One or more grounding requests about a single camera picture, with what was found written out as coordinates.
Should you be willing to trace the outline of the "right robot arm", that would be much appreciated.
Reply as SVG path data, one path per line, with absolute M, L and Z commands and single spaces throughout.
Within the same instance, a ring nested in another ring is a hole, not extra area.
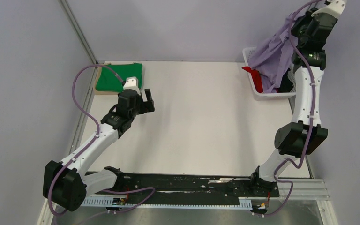
M 304 16 L 298 19 L 293 16 L 291 20 L 295 23 L 288 26 L 288 35 L 298 39 L 297 44 L 289 39 L 296 81 L 295 107 L 292 121 L 276 133 L 273 153 L 251 175 L 249 189 L 257 196 L 277 187 L 280 182 L 277 176 L 288 164 L 301 168 L 305 156 L 328 136 L 328 130 L 321 126 L 319 92 L 326 68 L 323 46 L 338 16 L 313 8 Z

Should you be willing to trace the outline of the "purple t shirt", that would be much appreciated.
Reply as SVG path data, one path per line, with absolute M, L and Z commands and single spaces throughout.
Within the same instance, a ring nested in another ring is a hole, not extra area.
M 262 93 L 276 92 L 291 65 L 293 45 L 297 45 L 298 39 L 289 35 L 288 29 L 294 25 L 297 18 L 297 16 L 293 18 L 290 14 L 282 27 L 274 35 L 258 44 L 249 58 L 249 67 L 259 73 Z

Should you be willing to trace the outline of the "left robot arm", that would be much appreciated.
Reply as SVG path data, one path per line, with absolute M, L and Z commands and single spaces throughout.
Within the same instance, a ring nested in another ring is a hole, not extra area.
M 124 173 L 106 166 L 101 171 L 87 174 L 97 158 L 131 128 L 136 116 L 155 111 L 150 89 L 143 95 L 132 89 L 118 94 L 118 102 L 97 124 L 97 130 L 87 142 L 59 162 L 50 161 L 45 166 L 43 196 L 48 200 L 54 215 L 57 204 L 64 210 L 75 211 L 86 197 L 100 191 L 121 193 L 125 187 Z

